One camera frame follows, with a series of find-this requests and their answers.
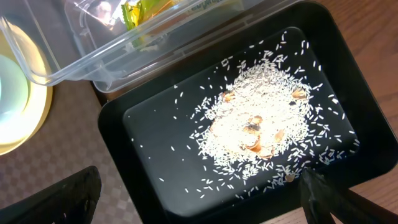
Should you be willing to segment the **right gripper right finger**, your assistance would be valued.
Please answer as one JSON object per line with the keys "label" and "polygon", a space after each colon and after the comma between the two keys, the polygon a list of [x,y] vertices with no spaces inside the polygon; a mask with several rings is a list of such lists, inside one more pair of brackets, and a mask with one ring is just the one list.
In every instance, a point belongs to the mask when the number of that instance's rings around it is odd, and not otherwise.
{"label": "right gripper right finger", "polygon": [[397,214],[350,189],[335,187],[312,169],[300,178],[300,204],[308,223],[397,223]]}

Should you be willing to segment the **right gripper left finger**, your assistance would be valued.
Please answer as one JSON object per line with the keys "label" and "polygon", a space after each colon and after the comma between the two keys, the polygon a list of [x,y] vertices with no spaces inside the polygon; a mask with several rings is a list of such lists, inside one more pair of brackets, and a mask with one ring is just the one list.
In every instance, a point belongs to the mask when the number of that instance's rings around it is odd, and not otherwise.
{"label": "right gripper left finger", "polygon": [[1,224],[90,224],[101,193],[100,173],[89,166],[1,209]]}

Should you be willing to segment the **light blue bowl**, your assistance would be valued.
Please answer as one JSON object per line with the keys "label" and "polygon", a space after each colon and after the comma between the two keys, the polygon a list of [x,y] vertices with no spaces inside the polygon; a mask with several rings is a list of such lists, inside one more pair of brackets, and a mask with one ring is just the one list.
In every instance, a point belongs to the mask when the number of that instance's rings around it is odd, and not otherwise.
{"label": "light blue bowl", "polygon": [[19,115],[29,95],[27,79],[15,61],[1,55],[1,123]]}

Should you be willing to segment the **green yellow snack wrapper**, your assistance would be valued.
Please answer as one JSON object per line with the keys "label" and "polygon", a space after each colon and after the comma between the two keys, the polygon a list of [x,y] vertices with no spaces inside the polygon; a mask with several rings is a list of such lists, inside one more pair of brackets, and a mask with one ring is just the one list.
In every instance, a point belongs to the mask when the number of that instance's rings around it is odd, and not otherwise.
{"label": "green yellow snack wrapper", "polygon": [[[131,42],[131,45],[136,48],[142,45],[149,37],[162,32],[163,30],[169,28],[172,25],[175,25],[178,22],[182,22],[184,19],[188,17],[198,14],[199,12],[204,11],[205,9],[214,6],[219,3],[219,0],[206,0],[202,1],[197,5],[189,7],[185,12],[170,18],[168,16],[167,22],[149,32],[148,34],[143,34],[136,40]],[[121,21],[126,26],[126,30],[135,29],[137,26],[147,22],[156,16],[159,16],[161,13],[176,9],[179,6],[182,6],[183,1],[180,0],[140,0],[140,1],[126,1],[122,6],[122,14],[123,17]]]}

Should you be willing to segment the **white tissue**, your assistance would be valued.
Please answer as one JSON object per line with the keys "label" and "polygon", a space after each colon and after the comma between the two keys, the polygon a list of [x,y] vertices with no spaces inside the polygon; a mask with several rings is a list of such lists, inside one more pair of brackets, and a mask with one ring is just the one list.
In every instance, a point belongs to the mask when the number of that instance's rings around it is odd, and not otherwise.
{"label": "white tissue", "polygon": [[114,6],[107,1],[100,1],[96,6],[96,17],[104,25],[113,25]]}

